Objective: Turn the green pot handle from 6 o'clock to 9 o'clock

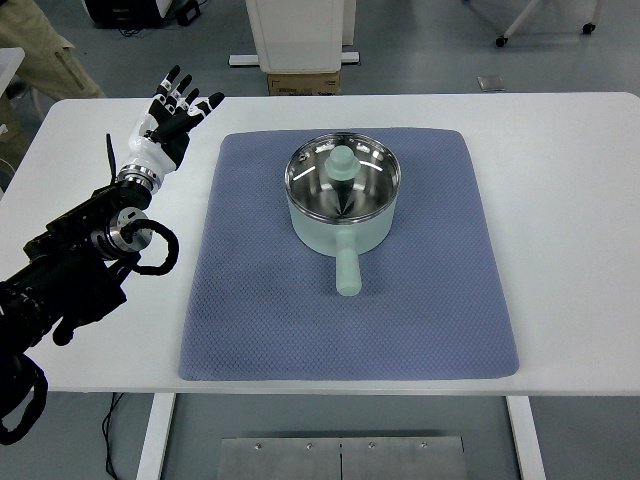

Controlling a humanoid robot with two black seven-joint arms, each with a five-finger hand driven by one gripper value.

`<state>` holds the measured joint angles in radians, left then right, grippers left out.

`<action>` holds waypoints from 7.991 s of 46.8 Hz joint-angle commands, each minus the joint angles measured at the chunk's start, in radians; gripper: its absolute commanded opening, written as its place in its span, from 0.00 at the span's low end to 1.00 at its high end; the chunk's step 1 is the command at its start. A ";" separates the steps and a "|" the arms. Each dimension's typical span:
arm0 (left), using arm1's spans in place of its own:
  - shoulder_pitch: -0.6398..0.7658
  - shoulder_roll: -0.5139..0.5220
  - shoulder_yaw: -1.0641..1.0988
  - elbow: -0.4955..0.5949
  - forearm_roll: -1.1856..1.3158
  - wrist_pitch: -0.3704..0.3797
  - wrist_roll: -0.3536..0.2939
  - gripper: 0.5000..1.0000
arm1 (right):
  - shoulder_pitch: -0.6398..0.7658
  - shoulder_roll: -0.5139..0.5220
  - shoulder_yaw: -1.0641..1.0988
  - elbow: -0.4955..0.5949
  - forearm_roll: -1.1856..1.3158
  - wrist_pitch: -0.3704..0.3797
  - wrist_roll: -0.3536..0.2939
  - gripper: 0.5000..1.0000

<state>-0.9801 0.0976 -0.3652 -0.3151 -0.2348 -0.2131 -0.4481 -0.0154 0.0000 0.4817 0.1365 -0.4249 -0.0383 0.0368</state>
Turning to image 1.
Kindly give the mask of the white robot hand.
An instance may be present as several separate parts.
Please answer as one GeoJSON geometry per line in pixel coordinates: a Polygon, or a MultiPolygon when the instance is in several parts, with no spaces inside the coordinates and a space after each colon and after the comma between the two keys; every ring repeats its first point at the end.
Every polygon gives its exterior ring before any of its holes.
{"type": "MultiPolygon", "coordinates": [[[[191,125],[198,125],[224,100],[222,92],[194,103],[199,97],[199,89],[194,88],[185,94],[191,84],[192,76],[187,74],[178,84],[174,85],[181,69],[175,65],[160,82],[152,97],[153,105],[159,105],[167,111],[175,113],[176,117],[190,118],[191,125]]],[[[190,142],[189,134],[179,135],[171,142],[161,145],[150,138],[150,132],[159,125],[160,114],[152,113],[152,103],[147,103],[129,136],[129,154],[119,171],[120,181],[131,181],[141,184],[149,192],[157,192],[165,177],[176,171],[184,159],[190,142]]]]}

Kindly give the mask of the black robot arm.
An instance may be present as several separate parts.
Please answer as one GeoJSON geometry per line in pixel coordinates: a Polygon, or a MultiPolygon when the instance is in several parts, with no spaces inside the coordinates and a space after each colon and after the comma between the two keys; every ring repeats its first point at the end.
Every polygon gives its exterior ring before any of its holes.
{"type": "Polygon", "coordinates": [[[123,165],[106,146],[109,184],[27,242],[28,265],[2,282],[1,414],[23,410],[13,429],[1,429],[2,444],[23,439],[46,405],[48,381],[27,350],[47,333],[64,346],[76,329],[124,304],[130,273],[163,276],[176,265],[176,234],[145,211],[181,166],[191,130],[225,98],[222,92],[201,98],[191,81],[178,66],[166,74],[137,121],[123,165]]]}

